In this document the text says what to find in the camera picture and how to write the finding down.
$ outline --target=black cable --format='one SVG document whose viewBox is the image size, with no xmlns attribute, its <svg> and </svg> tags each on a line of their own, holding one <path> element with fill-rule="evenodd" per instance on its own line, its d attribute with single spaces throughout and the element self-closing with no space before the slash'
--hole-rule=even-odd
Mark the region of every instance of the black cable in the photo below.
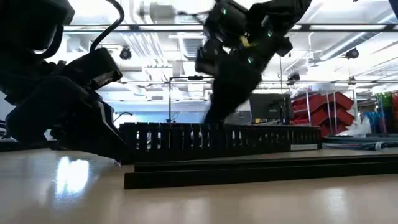
<svg viewBox="0 0 398 224">
<path fill-rule="evenodd" d="M 175 114 L 176 114 L 176 117 L 172 116 L 172 121 L 175 121 L 180 116 L 180 113 L 178 113 L 178 112 Z"/>
<path fill-rule="evenodd" d="M 53 57 L 58 52 L 58 49 L 61 46 L 62 37 L 63 37 L 63 25 L 59 25 L 57 26 L 57 31 L 49 48 L 41 54 L 34 54 L 33 57 L 38 60 L 44 60 Z"/>
<path fill-rule="evenodd" d="M 132 116 L 132 113 L 130 113 L 130 112 L 123 112 L 123 113 L 121 113 L 121 114 L 118 116 L 118 118 L 116 118 L 115 120 L 113 120 L 113 122 L 117 121 L 122 115 L 125 115 L 125 114 L 129 114 L 130 116 Z"/>
<path fill-rule="evenodd" d="M 114 31 L 120 24 L 122 24 L 124 20 L 124 10 L 122 6 L 116 0 L 107 0 L 107 2 L 111 3 L 119 12 L 119 19 L 117 19 L 112 25 L 110 25 L 102 34 L 100 34 L 92 43 L 90 47 L 90 52 L 93 52 L 97 46 L 107 37 L 112 31 Z"/>
</svg>

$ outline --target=table surface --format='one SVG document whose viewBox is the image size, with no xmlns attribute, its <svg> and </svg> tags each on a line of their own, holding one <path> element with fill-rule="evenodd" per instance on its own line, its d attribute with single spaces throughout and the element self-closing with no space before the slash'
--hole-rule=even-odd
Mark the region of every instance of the table surface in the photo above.
<svg viewBox="0 0 398 224">
<path fill-rule="evenodd" d="M 390 152 L 263 156 L 376 153 Z M 0 223 L 398 223 L 398 175 L 124 190 L 133 171 L 84 152 L 0 153 Z"/>
</svg>

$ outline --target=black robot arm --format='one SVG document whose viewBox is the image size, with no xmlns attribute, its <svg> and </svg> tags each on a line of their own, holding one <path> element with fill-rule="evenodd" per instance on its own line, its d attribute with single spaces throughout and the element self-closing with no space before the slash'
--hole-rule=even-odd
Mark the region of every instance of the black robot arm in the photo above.
<svg viewBox="0 0 398 224">
<path fill-rule="evenodd" d="M 222 122 L 244 103 L 261 81 L 271 58 L 293 46 L 285 37 L 311 0 L 271 0 L 249 10 L 219 0 L 204 24 L 208 41 L 198 49 L 195 70 L 215 77 L 205 123 Z M 229 47 L 227 53 L 223 47 Z"/>
<path fill-rule="evenodd" d="M 14 139 L 35 144 L 45 141 L 44 132 L 50 129 L 62 148 L 121 159 L 126 145 L 113 125 L 113 109 L 95 92 L 122 77 L 108 50 L 96 48 L 124 19 L 120 4 L 107 1 L 120 18 L 88 54 L 56 65 L 43 59 L 57 52 L 63 25 L 72 21 L 68 1 L 0 0 L 0 91 L 16 106 L 6 118 Z"/>
</svg>

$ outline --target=red storage bin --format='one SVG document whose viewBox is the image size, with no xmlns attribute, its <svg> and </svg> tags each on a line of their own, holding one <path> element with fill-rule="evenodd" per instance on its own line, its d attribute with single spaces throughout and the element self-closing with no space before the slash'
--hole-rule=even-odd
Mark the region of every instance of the red storage bin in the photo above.
<svg viewBox="0 0 398 224">
<path fill-rule="evenodd" d="M 320 95 L 319 93 L 308 93 L 308 98 L 310 99 L 311 97 L 315 95 Z M 301 94 L 299 96 L 296 96 L 295 98 L 292 98 L 292 106 L 297 106 L 297 105 L 302 105 L 302 104 L 307 104 L 307 96 L 306 94 Z"/>
<path fill-rule="evenodd" d="M 349 114 L 343 108 L 337 108 L 337 119 L 338 121 L 345 124 L 345 126 L 350 126 L 354 122 L 354 116 Z M 330 110 L 330 117 L 335 117 L 335 110 Z M 311 125 L 319 126 L 321 123 L 329 119 L 328 108 L 326 106 L 317 109 L 311 114 Z M 298 119 L 293 120 L 294 124 L 309 124 L 308 114 L 299 117 Z"/>
<path fill-rule="evenodd" d="M 333 94 L 329 94 L 327 97 L 329 99 L 329 103 L 331 103 L 331 107 L 334 108 L 335 97 L 333 96 Z M 310 102 L 310 113 L 316 111 L 317 109 L 319 109 L 319 107 L 327 104 L 328 99 L 326 98 L 326 96 L 322 96 L 321 94 L 309 96 L 308 101 Z M 304 101 L 300 99 L 298 102 L 301 104 L 295 102 L 295 104 L 293 104 L 293 113 L 296 118 L 304 115 L 305 113 L 308 113 L 306 97 Z M 350 110 L 353 105 L 354 101 L 349 99 L 347 96 L 339 92 L 336 93 L 336 107 L 342 107 L 345 110 Z"/>
<path fill-rule="evenodd" d="M 330 133 L 329 122 L 322 123 L 320 127 L 321 127 L 321 135 L 322 135 L 322 137 L 325 137 L 325 136 L 331 134 Z M 333 121 L 331 123 L 331 129 L 332 129 L 333 134 L 334 134 L 334 132 L 335 132 L 335 121 Z M 342 133 L 343 131 L 346 131 L 346 130 L 347 129 L 346 129 L 346 126 L 344 124 L 342 124 L 342 123 L 338 123 L 337 124 L 337 132 L 336 132 L 336 134 Z"/>
</svg>

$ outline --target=security camera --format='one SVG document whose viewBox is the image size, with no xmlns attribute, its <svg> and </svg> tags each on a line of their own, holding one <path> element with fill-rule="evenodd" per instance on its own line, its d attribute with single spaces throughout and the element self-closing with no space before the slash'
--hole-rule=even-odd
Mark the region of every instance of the security camera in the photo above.
<svg viewBox="0 0 398 224">
<path fill-rule="evenodd" d="M 356 58 L 358 58 L 358 57 L 359 57 L 359 51 L 356 50 L 356 48 L 354 48 L 354 49 L 348 51 L 348 52 L 345 54 L 345 58 L 347 58 L 347 59 L 356 59 Z"/>
<path fill-rule="evenodd" d="M 287 81 L 290 82 L 288 85 L 293 85 L 295 81 L 300 81 L 300 73 L 292 72 L 290 75 L 287 76 Z"/>
<path fill-rule="evenodd" d="M 124 46 L 122 51 L 120 52 L 120 58 L 122 60 L 129 60 L 131 59 L 131 51 L 130 51 L 130 47 L 128 46 Z"/>
</svg>

